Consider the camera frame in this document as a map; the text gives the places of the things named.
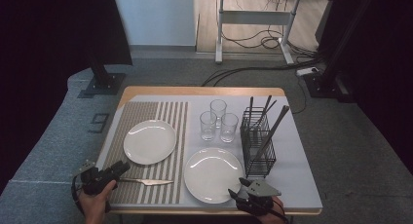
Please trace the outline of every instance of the person's arm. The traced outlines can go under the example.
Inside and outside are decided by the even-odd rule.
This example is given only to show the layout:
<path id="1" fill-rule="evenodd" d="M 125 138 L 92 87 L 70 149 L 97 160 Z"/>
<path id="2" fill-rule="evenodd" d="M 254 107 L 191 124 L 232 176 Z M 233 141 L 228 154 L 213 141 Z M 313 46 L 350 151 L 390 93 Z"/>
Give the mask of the person's arm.
<path id="1" fill-rule="evenodd" d="M 273 197 L 273 201 L 275 202 L 273 210 L 281 215 L 284 215 L 282 201 L 278 197 Z M 257 218 L 262 224 L 285 224 L 282 219 L 271 213 L 267 213 L 263 216 L 257 216 Z"/>
<path id="2" fill-rule="evenodd" d="M 109 182 L 101 193 L 96 196 L 89 196 L 84 192 L 79 195 L 79 202 L 85 213 L 86 224 L 102 224 L 104 219 L 104 209 L 106 201 L 112 189 L 115 187 L 116 181 Z"/>

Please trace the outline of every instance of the white plate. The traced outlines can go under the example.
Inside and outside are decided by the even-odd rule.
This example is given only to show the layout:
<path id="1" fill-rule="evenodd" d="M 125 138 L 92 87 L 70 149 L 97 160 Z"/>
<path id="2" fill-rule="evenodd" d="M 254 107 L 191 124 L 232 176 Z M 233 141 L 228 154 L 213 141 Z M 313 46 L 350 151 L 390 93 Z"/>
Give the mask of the white plate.
<path id="1" fill-rule="evenodd" d="M 175 148 L 176 132 L 168 123 L 149 120 L 134 126 L 124 140 L 129 159 L 142 165 L 156 164 Z"/>
<path id="2" fill-rule="evenodd" d="M 240 161 L 230 152 L 207 148 L 194 154 L 184 171 L 185 184 L 198 200 L 220 204 L 231 199 L 228 189 L 238 193 L 244 177 Z"/>

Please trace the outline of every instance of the wire cutlery holder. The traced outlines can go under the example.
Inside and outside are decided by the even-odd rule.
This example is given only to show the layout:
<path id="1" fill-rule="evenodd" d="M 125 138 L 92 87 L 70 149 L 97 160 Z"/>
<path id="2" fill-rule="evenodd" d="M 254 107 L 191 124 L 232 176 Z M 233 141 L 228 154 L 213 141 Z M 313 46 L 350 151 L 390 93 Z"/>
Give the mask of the wire cutlery holder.
<path id="1" fill-rule="evenodd" d="M 272 140 L 269 141 L 262 156 L 257 157 L 266 136 L 270 133 L 264 110 L 263 107 L 247 107 L 243 113 L 240 133 L 246 177 L 267 176 L 277 160 Z"/>

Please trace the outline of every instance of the power strip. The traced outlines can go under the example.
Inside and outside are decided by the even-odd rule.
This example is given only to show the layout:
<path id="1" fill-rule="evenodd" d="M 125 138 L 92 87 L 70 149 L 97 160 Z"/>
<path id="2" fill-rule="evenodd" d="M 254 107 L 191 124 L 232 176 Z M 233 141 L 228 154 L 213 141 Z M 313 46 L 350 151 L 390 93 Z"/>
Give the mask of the power strip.
<path id="1" fill-rule="evenodd" d="M 301 70 L 297 70 L 297 76 L 303 76 L 303 75 L 308 75 L 308 74 L 316 74 L 318 73 L 319 70 L 316 69 L 315 67 L 309 67 L 309 68 L 304 68 Z"/>

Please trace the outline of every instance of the black stand base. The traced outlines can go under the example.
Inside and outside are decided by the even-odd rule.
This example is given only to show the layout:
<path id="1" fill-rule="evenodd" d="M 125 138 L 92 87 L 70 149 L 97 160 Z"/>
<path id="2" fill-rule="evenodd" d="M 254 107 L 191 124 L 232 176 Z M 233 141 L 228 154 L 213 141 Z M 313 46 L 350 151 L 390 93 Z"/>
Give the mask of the black stand base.
<path id="1" fill-rule="evenodd" d="M 340 102 L 354 103 L 352 91 L 345 86 L 341 76 L 337 75 L 336 80 L 332 87 L 322 87 L 320 85 L 321 75 L 305 75 L 304 81 L 306 82 L 307 89 L 310 96 L 314 98 L 337 98 Z"/>
<path id="2" fill-rule="evenodd" d="M 93 98 L 96 94 L 116 95 L 125 79 L 124 73 L 108 73 L 110 80 L 108 85 L 99 85 L 93 77 L 88 87 L 80 91 L 78 98 Z"/>

